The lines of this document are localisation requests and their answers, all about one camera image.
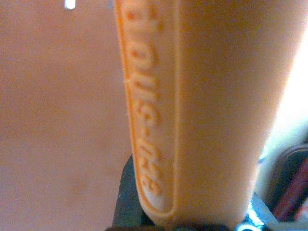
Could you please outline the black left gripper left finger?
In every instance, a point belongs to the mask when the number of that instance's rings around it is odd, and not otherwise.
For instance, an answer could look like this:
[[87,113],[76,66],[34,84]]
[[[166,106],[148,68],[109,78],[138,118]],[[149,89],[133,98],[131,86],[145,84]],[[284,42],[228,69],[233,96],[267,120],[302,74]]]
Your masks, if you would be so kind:
[[132,156],[128,158],[122,171],[112,226],[154,226],[139,202]]

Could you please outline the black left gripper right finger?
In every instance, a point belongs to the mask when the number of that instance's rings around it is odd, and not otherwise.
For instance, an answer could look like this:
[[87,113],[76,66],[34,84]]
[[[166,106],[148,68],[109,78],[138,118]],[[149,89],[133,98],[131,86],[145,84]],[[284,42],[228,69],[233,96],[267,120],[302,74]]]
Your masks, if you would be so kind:
[[278,158],[266,197],[250,203],[250,231],[308,231],[308,144]]

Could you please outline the orange plastic dustpan with embossed handle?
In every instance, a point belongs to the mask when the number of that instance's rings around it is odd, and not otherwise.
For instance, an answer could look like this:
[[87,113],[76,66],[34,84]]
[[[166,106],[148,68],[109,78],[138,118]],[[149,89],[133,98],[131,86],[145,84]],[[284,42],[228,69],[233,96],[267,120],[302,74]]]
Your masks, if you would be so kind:
[[243,218],[308,0],[0,0],[0,231],[100,231],[132,155],[155,223]]

